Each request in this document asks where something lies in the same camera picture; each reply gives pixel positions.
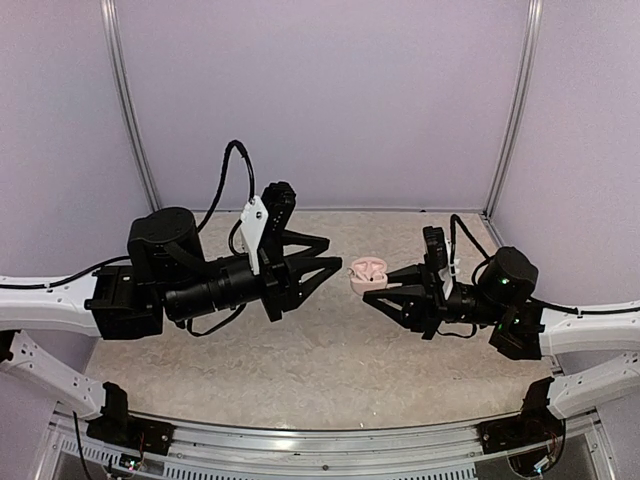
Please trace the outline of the pink round charging case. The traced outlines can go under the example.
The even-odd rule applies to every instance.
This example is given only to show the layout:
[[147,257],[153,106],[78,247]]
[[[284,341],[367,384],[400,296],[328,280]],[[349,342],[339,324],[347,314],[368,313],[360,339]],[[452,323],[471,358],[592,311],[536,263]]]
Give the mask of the pink round charging case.
[[359,296],[366,292],[385,289],[388,286],[387,263],[377,257],[361,257],[348,268],[352,291]]

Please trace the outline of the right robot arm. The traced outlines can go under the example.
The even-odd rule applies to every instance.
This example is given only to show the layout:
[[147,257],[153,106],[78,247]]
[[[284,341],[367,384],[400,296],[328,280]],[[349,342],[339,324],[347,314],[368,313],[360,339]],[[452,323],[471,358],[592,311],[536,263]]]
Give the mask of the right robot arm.
[[514,247],[501,247],[478,265],[469,284],[454,261],[430,247],[423,262],[389,272],[364,257],[349,268],[353,291],[369,306],[425,340],[442,324],[491,328],[489,343],[514,361],[556,359],[572,352],[615,351],[617,357],[571,375],[532,383],[511,433],[535,442],[551,424],[639,390],[639,306],[554,305],[532,298],[538,269]]

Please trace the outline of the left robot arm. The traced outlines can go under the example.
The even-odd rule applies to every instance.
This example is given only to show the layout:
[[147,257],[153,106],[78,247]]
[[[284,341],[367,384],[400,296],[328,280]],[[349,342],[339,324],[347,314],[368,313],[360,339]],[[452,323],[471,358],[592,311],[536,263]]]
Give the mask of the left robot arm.
[[49,391],[121,445],[140,434],[126,392],[92,380],[41,350],[34,330],[62,330],[103,340],[139,340],[166,322],[186,331],[196,318],[224,312],[227,322],[258,301],[271,321],[297,309],[342,265],[328,239],[290,231],[288,209],[245,211],[244,250],[208,261],[193,214],[171,207],[133,222],[123,257],[66,278],[1,288],[1,369]]

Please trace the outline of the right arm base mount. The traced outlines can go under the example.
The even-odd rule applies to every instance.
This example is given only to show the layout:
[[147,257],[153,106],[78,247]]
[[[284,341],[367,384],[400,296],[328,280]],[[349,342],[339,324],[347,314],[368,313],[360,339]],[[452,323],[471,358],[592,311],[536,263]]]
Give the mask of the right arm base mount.
[[497,420],[483,421],[477,425],[484,454],[550,441],[566,433],[566,422],[558,419],[549,410],[548,394],[553,382],[552,377],[533,382],[518,413]]

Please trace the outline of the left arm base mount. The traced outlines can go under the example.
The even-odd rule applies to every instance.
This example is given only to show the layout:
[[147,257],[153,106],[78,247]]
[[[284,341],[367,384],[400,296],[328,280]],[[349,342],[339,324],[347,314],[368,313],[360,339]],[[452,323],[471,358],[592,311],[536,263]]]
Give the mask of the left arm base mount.
[[87,435],[105,443],[167,456],[176,427],[168,422],[134,416],[128,395],[117,384],[103,384],[105,400],[99,416],[87,422]]

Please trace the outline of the right aluminium frame post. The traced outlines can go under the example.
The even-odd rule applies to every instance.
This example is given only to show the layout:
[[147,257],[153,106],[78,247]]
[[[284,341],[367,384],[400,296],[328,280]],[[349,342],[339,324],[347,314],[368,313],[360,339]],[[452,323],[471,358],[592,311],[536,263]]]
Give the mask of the right aluminium frame post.
[[527,20],[515,89],[507,118],[506,130],[499,150],[498,163],[483,210],[484,217],[488,222],[491,222],[496,214],[526,108],[543,16],[543,5],[544,2],[542,0],[530,0],[528,2]]

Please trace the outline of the aluminium frame post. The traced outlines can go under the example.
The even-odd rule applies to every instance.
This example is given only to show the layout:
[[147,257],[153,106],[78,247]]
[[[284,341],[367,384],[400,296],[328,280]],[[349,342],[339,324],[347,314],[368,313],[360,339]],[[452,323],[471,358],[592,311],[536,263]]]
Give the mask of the aluminium frame post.
[[491,222],[496,214],[526,108],[543,16],[543,5],[544,2],[542,0],[530,0],[528,2],[527,20],[515,89],[507,118],[506,130],[499,150],[498,163],[483,210],[484,217],[488,222]]
[[101,0],[100,11],[109,60],[114,77],[116,96],[126,136],[131,148],[134,165],[140,178],[145,200],[149,209],[152,212],[155,212],[162,207],[162,202],[147,158],[135,111],[133,95],[129,85],[116,2],[114,0]]

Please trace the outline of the front aluminium rail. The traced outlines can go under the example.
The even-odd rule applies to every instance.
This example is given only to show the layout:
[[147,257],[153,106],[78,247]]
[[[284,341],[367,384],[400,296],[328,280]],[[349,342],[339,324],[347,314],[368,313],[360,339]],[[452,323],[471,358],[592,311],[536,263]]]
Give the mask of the front aluminium rail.
[[475,420],[356,430],[283,430],[172,420],[167,454],[147,453],[142,468],[128,455],[76,433],[69,411],[55,408],[36,479],[514,479],[515,452],[487,454]]

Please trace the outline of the left aluminium frame post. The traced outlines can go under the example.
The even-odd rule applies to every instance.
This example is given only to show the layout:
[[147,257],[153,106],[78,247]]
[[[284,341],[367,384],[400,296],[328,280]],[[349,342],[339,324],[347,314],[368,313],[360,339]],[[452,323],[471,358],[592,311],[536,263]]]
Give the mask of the left aluminium frame post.
[[100,11],[109,60],[114,77],[116,96],[126,136],[131,148],[134,165],[140,178],[145,200],[149,209],[152,212],[155,212],[162,207],[162,202],[147,158],[135,111],[133,95],[129,85],[116,2],[114,0],[101,0]]

